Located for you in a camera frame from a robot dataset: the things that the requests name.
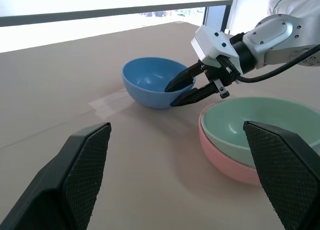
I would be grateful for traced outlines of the pink bowl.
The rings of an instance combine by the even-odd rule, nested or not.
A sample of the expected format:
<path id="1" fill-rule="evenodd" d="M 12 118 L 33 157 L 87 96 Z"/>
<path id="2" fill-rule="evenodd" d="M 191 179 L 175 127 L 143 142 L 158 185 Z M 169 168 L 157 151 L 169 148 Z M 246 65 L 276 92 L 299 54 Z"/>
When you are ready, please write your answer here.
<path id="1" fill-rule="evenodd" d="M 216 169 L 227 177 L 244 184 L 261 187 L 260 179 L 255 168 L 246 166 L 225 155 L 213 145 L 205 135 L 201 118 L 204 112 L 212 106 L 214 106 L 214 104 L 206 106 L 198 118 L 199 139 L 205 156 Z"/>

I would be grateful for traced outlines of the green bowl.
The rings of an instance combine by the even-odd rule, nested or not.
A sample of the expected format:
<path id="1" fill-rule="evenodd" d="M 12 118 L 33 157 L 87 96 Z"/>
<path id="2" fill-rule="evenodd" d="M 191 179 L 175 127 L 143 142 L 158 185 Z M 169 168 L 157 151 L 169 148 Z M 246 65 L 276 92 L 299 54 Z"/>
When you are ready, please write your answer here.
<path id="1" fill-rule="evenodd" d="M 320 112 L 292 101 L 268 98 L 234 98 L 210 106 L 200 118 L 202 129 L 216 148 L 250 167 L 254 160 L 243 130 L 255 121 L 298 134 L 320 155 Z"/>

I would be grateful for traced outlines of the dark grey window frame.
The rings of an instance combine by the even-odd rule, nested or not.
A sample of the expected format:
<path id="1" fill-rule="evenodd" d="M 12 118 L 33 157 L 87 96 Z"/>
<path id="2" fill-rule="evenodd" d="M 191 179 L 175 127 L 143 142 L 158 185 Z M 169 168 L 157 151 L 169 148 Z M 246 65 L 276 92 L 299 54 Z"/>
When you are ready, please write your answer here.
<path id="1" fill-rule="evenodd" d="M 111 8 L 111 9 L 95 9 L 95 10 L 69 11 L 69 12 L 57 12 L 57 13 L 30 14 L 30 15 L 0 16 L 0 27 L 98 18 L 98 17 L 113 16 L 113 15 L 135 14 L 135 13 L 151 12 L 151 11 L 231 5 L 232 2 L 233 2 L 232 0 L 218 0 L 218 1 L 205 1 L 205 2 L 194 2 L 194 3 L 190 2 L 190 3 L 134 6 L 134 7 Z"/>

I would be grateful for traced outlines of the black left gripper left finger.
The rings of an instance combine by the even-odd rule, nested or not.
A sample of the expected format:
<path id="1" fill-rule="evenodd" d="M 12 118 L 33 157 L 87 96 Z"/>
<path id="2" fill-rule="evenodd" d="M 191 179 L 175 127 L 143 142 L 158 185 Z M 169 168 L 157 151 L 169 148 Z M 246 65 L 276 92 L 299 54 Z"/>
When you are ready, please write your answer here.
<path id="1" fill-rule="evenodd" d="M 87 230 L 100 191 L 111 124 L 69 136 L 38 171 L 0 230 Z"/>

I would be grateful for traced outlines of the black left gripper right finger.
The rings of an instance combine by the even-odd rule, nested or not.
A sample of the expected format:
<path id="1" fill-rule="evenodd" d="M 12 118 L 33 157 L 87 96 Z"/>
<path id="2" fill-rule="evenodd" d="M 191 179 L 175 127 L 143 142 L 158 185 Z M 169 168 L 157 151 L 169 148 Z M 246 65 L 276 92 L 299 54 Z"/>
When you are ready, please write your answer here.
<path id="1" fill-rule="evenodd" d="M 320 155 L 298 134 L 245 121 L 259 181 L 285 230 L 320 230 Z"/>

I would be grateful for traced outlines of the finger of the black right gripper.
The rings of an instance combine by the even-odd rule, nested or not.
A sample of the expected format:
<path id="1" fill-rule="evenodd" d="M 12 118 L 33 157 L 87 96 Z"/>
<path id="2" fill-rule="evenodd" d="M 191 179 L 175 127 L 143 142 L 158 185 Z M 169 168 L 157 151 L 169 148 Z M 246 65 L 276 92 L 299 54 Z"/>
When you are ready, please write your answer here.
<path id="1" fill-rule="evenodd" d="M 196 63 L 180 72 L 164 89 L 165 92 L 175 92 L 191 85 L 195 77 L 203 72 L 202 64 Z"/>
<path id="2" fill-rule="evenodd" d="M 218 93 L 216 85 L 214 83 L 209 83 L 201 88 L 193 88 L 184 92 L 175 99 L 170 106 L 179 107 L 194 104 L 216 93 Z"/>

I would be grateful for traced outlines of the blue bowl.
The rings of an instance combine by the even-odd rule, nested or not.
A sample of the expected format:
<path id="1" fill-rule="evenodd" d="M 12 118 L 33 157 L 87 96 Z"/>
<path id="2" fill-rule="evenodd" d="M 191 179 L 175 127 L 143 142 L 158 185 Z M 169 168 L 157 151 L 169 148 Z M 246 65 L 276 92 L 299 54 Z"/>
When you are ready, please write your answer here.
<path id="1" fill-rule="evenodd" d="M 140 105 L 152 109 L 168 109 L 171 103 L 191 85 L 175 91 L 165 92 L 166 86 L 187 67 L 174 60 L 160 57 L 142 57 L 131 60 L 122 69 L 122 80 L 131 98 Z"/>

